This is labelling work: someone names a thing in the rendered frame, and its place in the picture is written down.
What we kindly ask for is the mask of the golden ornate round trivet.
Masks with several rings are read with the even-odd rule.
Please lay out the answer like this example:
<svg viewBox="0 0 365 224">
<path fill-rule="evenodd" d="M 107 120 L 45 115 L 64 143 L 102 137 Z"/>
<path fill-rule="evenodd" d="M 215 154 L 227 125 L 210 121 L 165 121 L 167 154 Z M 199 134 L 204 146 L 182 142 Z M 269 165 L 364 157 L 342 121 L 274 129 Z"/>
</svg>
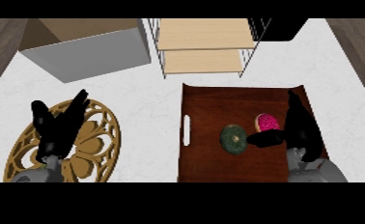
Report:
<svg viewBox="0 0 365 224">
<path fill-rule="evenodd" d="M 42 168 L 42 163 L 36 160 L 39 143 L 39 132 L 34 125 L 29 125 L 9 153 L 3 182 L 9 182 L 24 170 Z M 64 181 L 107 182 L 120 148 L 122 131 L 117 118 L 107 106 L 92 99 L 74 147 L 61 164 Z"/>
</svg>

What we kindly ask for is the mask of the dark green round squash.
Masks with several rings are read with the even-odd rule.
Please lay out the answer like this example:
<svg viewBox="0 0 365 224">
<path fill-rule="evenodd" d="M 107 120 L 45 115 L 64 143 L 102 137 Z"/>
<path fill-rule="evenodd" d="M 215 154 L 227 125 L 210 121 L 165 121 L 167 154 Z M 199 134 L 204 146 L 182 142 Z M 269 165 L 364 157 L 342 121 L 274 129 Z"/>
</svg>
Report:
<svg viewBox="0 0 365 224">
<path fill-rule="evenodd" d="M 234 155 L 240 155 L 246 152 L 247 134 L 246 129 L 240 125 L 228 125 L 224 127 L 221 133 L 221 144 L 224 150 Z"/>
</svg>

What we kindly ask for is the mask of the black appliance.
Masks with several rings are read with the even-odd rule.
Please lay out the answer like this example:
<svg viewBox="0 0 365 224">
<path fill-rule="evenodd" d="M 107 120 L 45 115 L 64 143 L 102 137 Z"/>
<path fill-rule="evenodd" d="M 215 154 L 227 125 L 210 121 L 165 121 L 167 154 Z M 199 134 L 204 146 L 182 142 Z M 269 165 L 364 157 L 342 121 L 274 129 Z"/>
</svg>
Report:
<svg viewBox="0 0 365 224">
<path fill-rule="evenodd" d="M 289 42 L 299 34 L 306 18 L 250 18 L 256 42 Z"/>
</svg>

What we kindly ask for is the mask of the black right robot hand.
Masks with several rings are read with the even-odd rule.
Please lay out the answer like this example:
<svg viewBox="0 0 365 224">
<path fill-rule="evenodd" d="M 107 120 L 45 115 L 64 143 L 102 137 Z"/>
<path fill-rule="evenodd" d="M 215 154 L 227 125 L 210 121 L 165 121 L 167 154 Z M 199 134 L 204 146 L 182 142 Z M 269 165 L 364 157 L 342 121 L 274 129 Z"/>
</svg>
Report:
<svg viewBox="0 0 365 224">
<path fill-rule="evenodd" d="M 324 140 L 320 126 L 309 114 L 299 95 L 289 91 L 289 111 L 283 129 L 271 129 L 247 137 L 259 148 L 287 143 L 289 149 L 305 149 L 303 162 L 312 162 L 323 154 Z"/>
</svg>

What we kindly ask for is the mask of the dark brown wooden tray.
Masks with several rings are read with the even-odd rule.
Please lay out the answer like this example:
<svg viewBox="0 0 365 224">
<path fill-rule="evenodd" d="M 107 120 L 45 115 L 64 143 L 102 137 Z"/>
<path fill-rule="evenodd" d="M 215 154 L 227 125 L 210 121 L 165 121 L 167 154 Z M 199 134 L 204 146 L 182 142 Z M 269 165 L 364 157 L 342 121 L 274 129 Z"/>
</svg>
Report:
<svg viewBox="0 0 365 224">
<path fill-rule="evenodd" d="M 296 94 L 311 107 L 303 86 L 295 88 L 240 88 L 182 86 L 182 118 L 191 120 L 182 132 L 190 141 L 181 143 L 179 180 L 182 182 L 286 182 L 287 150 L 280 144 L 266 148 L 249 146 L 240 155 L 230 154 L 221 144 L 227 126 L 238 125 L 255 134 L 262 113 L 286 122 L 289 98 Z"/>
</svg>

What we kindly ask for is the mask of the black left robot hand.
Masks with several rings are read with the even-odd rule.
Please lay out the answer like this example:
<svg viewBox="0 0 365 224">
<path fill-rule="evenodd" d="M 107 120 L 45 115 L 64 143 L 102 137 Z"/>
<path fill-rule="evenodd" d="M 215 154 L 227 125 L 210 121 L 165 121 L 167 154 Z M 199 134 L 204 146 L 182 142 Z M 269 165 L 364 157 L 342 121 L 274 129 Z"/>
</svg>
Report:
<svg viewBox="0 0 365 224">
<path fill-rule="evenodd" d="M 64 112 L 54 116 L 42 100 L 32 102 L 33 125 L 40 134 L 40 144 L 36 160 L 46 162 L 55 155 L 60 159 L 68 156 L 79 130 L 85 123 L 86 109 L 91 104 L 89 93 L 82 90 Z"/>
</svg>

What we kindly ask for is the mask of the grey open box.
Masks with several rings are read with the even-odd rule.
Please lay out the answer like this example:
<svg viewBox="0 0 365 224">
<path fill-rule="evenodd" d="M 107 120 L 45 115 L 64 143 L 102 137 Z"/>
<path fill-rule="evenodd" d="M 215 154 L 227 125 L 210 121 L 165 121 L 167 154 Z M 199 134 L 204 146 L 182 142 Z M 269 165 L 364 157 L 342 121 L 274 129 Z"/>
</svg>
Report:
<svg viewBox="0 0 365 224">
<path fill-rule="evenodd" d="M 63 83 L 151 63 L 141 18 L 32 18 L 20 52 Z"/>
</svg>

